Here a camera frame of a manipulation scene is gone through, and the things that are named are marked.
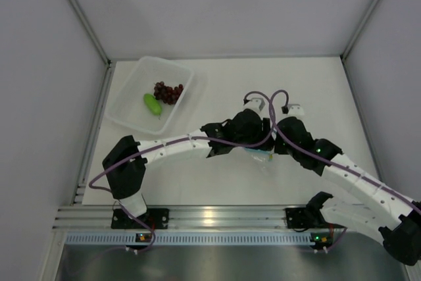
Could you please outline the clear zip top bag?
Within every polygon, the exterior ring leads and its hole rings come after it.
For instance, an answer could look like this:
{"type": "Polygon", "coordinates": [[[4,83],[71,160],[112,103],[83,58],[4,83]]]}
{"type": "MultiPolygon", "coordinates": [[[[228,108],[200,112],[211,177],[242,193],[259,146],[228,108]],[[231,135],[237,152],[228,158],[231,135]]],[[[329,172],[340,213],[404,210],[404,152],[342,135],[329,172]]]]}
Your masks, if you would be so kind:
{"type": "Polygon", "coordinates": [[[254,165],[257,167],[259,174],[266,178],[274,178],[277,175],[277,167],[273,159],[273,152],[263,151],[260,149],[245,148],[254,165]]]}

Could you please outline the fake purple grape bunch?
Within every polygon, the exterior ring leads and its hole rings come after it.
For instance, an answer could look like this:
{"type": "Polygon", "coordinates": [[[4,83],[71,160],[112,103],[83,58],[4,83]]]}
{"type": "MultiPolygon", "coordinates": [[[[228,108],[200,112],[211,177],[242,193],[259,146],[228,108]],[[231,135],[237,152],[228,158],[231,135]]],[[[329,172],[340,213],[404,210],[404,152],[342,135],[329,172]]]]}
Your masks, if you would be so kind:
{"type": "Polygon", "coordinates": [[[157,82],[154,87],[154,97],[156,100],[162,101],[167,105],[175,105],[179,100],[184,86],[179,84],[178,86],[167,86],[164,82],[157,82]]]}

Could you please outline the fake green vegetable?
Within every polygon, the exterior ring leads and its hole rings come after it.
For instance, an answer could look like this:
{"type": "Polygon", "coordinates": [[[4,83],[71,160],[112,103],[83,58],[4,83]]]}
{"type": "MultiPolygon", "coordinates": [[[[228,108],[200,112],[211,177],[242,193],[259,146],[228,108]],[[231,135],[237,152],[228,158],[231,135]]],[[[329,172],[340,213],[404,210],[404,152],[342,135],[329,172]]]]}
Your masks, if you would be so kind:
{"type": "Polygon", "coordinates": [[[162,107],[160,103],[155,99],[154,95],[146,93],[143,96],[143,102],[152,115],[160,116],[162,114],[162,107]]]}

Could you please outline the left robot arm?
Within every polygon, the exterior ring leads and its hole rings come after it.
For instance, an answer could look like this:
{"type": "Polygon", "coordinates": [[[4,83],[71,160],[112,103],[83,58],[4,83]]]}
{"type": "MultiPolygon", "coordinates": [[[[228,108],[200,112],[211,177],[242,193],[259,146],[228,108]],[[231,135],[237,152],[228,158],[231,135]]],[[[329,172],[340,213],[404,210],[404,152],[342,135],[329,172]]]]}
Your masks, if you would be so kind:
{"type": "Polygon", "coordinates": [[[102,165],[113,198],[127,211],[126,220],[134,228],[141,228],[149,219],[141,191],[148,170],[174,161],[227,155],[236,147],[269,152],[274,143],[270,120],[245,109],[233,119],[207,123],[180,137],[140,142],[133,136],[125,136],[103,159],[102,165]]]}

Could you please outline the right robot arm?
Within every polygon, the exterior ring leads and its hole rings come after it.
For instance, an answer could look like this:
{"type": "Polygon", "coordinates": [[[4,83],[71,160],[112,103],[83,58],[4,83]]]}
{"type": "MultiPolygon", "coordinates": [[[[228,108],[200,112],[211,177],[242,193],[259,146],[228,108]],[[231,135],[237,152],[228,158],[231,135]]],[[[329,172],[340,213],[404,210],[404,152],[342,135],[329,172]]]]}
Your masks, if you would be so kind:
{"type": "Polygon", "coordinates": [[[276,126],[274,151],[290,155],[359,201],[349,205],[330,193],[319,192],[306,204],[305,222],[314,227],[337,224],[378,243],[397,261],[414,266],[420,260],[420,202],[397,193],[358,167],[326,139],[314,139],[294,116],[276,126]]]}

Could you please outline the white perforated plastic basket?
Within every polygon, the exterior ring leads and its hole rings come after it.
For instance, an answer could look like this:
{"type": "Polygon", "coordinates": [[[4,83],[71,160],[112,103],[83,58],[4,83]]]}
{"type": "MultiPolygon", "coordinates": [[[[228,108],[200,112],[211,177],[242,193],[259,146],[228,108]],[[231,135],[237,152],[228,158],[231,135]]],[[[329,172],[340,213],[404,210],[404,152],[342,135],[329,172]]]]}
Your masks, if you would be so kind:
{"type": "Polygon", "coordinates": [[[142,57],[111,97],[105,116],[136,132],[161,135],[198,84],[193,69],[178,61],[142,57]]]}

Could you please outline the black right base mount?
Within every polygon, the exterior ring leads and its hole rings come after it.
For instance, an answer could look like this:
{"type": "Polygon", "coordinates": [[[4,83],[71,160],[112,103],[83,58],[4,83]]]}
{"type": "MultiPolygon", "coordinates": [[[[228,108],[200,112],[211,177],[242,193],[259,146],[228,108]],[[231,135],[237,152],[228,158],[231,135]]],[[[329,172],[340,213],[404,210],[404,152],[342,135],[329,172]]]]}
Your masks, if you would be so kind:
{"type": "Polygon", "coordinates": [[[322,225],[317,211],[307,207],[293,207],[285,209],[287,227],[293,230],[319,228],[322,225]]]}

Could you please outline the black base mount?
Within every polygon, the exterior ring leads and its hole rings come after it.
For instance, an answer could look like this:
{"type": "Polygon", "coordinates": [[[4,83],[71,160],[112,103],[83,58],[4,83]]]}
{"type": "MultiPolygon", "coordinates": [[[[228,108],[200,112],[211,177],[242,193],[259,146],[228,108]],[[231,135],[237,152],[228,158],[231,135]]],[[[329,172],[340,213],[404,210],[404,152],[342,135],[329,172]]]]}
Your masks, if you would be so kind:
{"type": "MultiPolygon", "coordinates": [[[[137,219],[153,230],[166,230],[168,228],[169,212],[170,210],[165,208],[148,208],[147,212],[137,219]]],[[[142,229],[143,226],[129,217],[122,209],[114,209],[111,228],[115,230],[133,230],[142,229]]]]}
{"type": "Polygon", "coordinates": [[[307,207],[293,207],[285,209],[287,227],[293,230],[319,228],[322,225],[317,211],[307,207]]]}

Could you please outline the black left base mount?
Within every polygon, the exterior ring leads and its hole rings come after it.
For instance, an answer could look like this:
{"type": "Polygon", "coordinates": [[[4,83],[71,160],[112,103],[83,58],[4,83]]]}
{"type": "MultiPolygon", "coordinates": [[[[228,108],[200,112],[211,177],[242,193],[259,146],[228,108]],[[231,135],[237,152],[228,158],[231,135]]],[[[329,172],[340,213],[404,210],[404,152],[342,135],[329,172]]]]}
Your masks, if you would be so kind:
{"type": "MultiPolygon", "coordinates": [[[[153,230],[166,230],[168,228],[169,212],[170,210],[165,208],[148,208],[147,212],[137,219],[153,230]]],[[[115,230],[133,230],[142,229],[143,226],[129,217],[122,209],[114,209],[111,228],[115,230]]]]}

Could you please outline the aluminium mounting rail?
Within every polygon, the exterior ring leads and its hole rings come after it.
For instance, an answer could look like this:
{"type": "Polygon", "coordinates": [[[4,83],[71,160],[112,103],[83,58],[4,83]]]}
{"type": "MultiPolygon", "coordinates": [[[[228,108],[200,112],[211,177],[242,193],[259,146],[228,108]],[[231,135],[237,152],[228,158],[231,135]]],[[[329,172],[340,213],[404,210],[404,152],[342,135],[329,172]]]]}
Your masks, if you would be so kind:
{"type": "MultiPolygon", "coordinates": [[[[292,205],[229,205],[229,206],[166,206],[168,212],[158,214],[152,206],[150,223],[169,230],[257,229],[284,230],[292,220],[285,212],[292,205]]],[[[110,230],[119,217],[117,206],[73,205],[59,207],[53,221],[54,230],[110,230]]]]}

